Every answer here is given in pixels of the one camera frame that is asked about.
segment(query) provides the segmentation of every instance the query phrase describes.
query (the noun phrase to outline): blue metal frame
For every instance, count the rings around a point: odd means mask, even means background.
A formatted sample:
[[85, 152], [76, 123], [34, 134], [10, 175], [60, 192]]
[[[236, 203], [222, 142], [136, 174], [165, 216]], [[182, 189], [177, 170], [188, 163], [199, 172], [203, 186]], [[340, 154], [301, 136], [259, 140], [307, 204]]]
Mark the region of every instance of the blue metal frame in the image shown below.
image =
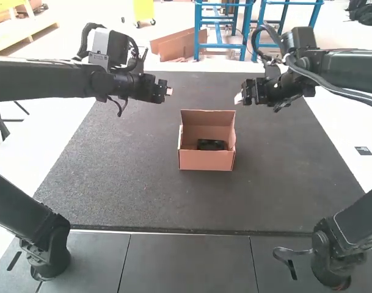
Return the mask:
[[[264, 12], [266, 11], [266, 6], [267, 5], [283, 5], [282, 16], [281, 16], [280, 20], [267, 20], [266, 21], [267, 23], [279, 24], [278, 34], [282, 34], [282, 29], [283, 29], [283, 25], [285, 24], [286, 14], [288, 12], [289, 5], [313, 5], [314, 8], [313, 8], [313, 12], [312, 12], [312, 15], [310, 17], [310, 21], [309, 21], [308, 25], [311, 26], [311, 27], [314, 27], [315, 24], [316, 24], [316, 20], [318, 18], [318, 15], [319, 15], [320, 8], [323, 4], [324, 4], [323, 0], [316, 0], [315, 2], [290, 2], [290, 0], [285, 0], [285, 1], [261, 0], [258, 20], [251, 20], [250, 22], [251, 23], [257, 23], [257, 26], [260, 26], [261, 24], [263, 24]], [[278, 45], [276, 45], [274, 43], [260, 43], [260, 34], [257, 35], [256, 46], [257, 46], [257, 48], [260, 48], [260, 47], [278, 48]], [[257, 57], [258, 56], [257, 56], [256, 52], [252, 52], [251, 60], [256, 62]]]
[[[215, 16], [203, 16], [202, 6], [213, 6]], [[228, 8], [233, 6], [235, 11], [233, 16], [228, 15]], [[244, 22], [243, 22], [243, 43], [242, 44], [224, 44], [221, 36], [221, 25], [232, 26], [232, 35], [236, 35], [236, 26], [239, 7], [245, 6]], [[200, 48], [225, 48], [225, 49], [240, 49], [240, 61], [244, 61], [247, 49], [247, 40], [250, 28], [250, 20], [252, 13], [253, 0], [246, 0], [246, 3], [205, 3], [202, 0], [195, 0], [195, 31], [194, 31], [194, 59], [199, 60]], [[226, 7], [225, 15], [219, 15], [217, 7]], [[216, 29], [217, 43], [199, 43], [199, 31], [203, 24], [213, 24]]]

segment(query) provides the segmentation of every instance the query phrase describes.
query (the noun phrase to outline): small label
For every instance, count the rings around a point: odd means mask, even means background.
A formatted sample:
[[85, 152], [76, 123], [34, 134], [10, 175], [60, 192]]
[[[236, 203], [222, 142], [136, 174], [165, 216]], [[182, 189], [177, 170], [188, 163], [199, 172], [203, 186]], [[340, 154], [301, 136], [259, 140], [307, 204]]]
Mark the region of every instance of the small label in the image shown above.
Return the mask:
[[361, 156], [372, 156], [371, 151], [366, 146], [356, 146], [356, 150]]

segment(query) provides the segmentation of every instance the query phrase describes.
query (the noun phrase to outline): black backpack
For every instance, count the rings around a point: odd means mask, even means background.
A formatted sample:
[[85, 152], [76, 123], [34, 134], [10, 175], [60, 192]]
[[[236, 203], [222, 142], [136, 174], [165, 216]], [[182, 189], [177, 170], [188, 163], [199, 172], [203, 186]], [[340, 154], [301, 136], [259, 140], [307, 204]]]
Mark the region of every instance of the black backpack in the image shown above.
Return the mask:
[[347, 7], [346, 11], [353, 11], [355, 9], [361, 8], [365, 6], [367, 0], [350, 0], [349, 7]]
[[359, 19], [358, 22], [366, 25], [366, 26], [372, 26], [372, 12], [365, 13], [362, 15]]
[[366, 4], [360, 8], [350, 11], [350, 20], [358, 20], [367, 13], [372, 12], [372, 4]]

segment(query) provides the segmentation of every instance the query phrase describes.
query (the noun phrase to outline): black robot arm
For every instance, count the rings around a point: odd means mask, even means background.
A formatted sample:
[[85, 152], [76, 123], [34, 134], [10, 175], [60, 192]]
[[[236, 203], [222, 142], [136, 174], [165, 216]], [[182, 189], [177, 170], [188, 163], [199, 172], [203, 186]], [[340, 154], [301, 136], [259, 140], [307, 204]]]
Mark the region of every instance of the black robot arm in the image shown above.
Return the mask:
[[[282, 60], [273, 59], [255, 48], [256, 35], [266, 30], [280, 45]], [[258, 27], [251, 43], [264, 63], [265, 77], [247, 79], [237, 102], [266, 104], [278, 112], [301, 96], [314, 96], [315, 87], [372, 106], [372, 51], [358, 49], [320, 50], [311, 27], [295, 27], [279, 36], [268, 24]], [[281, 74], [278, 63], [288, 65]]]
[[[267, 31], [279, 45], [283, 59], [273, 59], [255, 46], [257, 34]], [[243, 105], [266, 104], [278, 112], [302, 96], [314, 96], [320, 85], [345, 98], [372, 107], [372, 51], [353, 49], [320, 50], [311, 27], [295, 27], [279, 36], [264, 24], [254, 30], [251, 43], [264, 63], [263, 78], [247, 79], [235, 102]], [[278, 63], [288, 65], [281, 74]], [[372, 190], [348, 208], [320, 220], [313, 232], [312, 248], [292, 251], [277, 247], [274, 257], [286, 264], [277, 253], [312, 254], [312, 271], [325, 286], [341, 291], [351, 284], [355, 266], [366, 261], [372, 248]]]
[[[93, 46], [87, 37], [94, 30]], [[0, 102], [37, 98], [87, 98], [115, 102], [120, 117], [128, 98], [161, 104], [172, 93], [167, 81], [144, 73], [145, 49], [140, 55], [129, 36], [89, 23], [72, 60], [0, 57]], [[82, 59], [88, 57], [88, 63]], [[114, 96], [124, 100], [123, 106]], [[61, 274], [70, 263], [66, 243], [70, 223], [49, 207], [26, 195], [0, 175], [0, 226], [20, 239], [31, 275], [40, 281]]]

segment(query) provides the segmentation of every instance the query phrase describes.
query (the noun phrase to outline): open cardboard box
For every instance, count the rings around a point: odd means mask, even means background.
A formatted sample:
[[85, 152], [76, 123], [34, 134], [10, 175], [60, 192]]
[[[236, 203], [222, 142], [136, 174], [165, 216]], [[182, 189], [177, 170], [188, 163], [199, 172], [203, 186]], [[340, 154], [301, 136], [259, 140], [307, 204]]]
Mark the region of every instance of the open cardboard box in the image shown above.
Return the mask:
[[[160, 55], [160, 61], [189, 58], [194, 55], [194, 28], [166, 35], [150, 41], [151, 52]], [[208, 41], [207, 29], [199, 31], [199, 43]]]
[[[236, 111], [181, 110], [179, 169], [232, 171], [236, 154]], [[223, 140], [223, 151], [197, 150], [198, 139]]]

